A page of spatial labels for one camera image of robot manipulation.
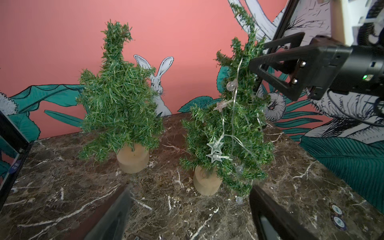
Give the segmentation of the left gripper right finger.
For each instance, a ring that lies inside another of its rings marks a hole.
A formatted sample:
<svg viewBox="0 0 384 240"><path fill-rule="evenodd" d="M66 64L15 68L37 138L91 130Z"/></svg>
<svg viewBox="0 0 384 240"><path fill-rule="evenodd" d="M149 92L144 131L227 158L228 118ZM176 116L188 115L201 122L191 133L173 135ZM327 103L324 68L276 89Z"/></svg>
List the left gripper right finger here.
<svg viewBox="0 0 384 240"><path fill-rule="evenodd" d="M249 202L260 240L316 239L259 186L252 187Z"/></svg>

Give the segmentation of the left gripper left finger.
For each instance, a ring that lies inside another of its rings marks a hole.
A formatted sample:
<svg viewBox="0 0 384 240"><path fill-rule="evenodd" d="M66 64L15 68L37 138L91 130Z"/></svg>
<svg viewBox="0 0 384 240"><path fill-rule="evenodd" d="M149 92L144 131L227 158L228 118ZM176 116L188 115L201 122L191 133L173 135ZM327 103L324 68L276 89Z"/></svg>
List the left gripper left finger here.
<svg viewBox="0 0 384 240"><path fill-rule="evenodd" d="M75 230L67 240L121 240L127 226L133 199L128 186L122 186Z"/></svg>

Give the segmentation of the mini christmas tree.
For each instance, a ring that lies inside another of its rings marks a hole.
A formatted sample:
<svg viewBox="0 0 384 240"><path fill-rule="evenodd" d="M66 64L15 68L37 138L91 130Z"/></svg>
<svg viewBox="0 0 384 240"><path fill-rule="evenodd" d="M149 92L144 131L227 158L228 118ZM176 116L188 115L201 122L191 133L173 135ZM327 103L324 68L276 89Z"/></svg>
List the mini christmas tree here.
<svg viewBox="0 0 384 240"><path fill-rule="evenodd" d="M124 59L130 31L128 24L107 23L101 69L97 74L82 71L78 102L87 111L82 130L97 132L84 145L80 158L103 162L115 153L121 170L135 174L149 163L150 151L159 146L164 128L156 112L158 94L149 86L154 69Z"/></svg>
<svg viewBox="0 0 384 240"><path fill-rule="evenodd" d="M232 56L217 52L218 64L227 69L223 93L216 104L191 107L191 119L183 121L189 156L180 163L186 170L201 167L216 173L230 189L246 196L255 180L266 177L262 167L273 159L274 146L263 134L270 99L258 97L257 76L249 70L249 62L262 54L264 40L257 39L254 21L244 7L232 3L231 8L248 28L248 40L232 39Z"/></svg>

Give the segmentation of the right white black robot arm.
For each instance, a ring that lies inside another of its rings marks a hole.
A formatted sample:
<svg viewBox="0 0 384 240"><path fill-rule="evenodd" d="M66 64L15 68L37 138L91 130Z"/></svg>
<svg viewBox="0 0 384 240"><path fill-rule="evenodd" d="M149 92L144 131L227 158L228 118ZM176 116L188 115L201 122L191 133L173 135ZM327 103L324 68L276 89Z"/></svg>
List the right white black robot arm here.
<svg viewBox="0 0 384 240"><path fill-rule="evenodd" d="M292 101L304 89L317 101L330 92L374 96L374 111L382 117L384 47L354 45L353 28L373 24L383 7L383 1L330 1L329 37L318 35L306 46L303 32L273 40L266 48L289 48L252 59L249 70Z"/></svg>

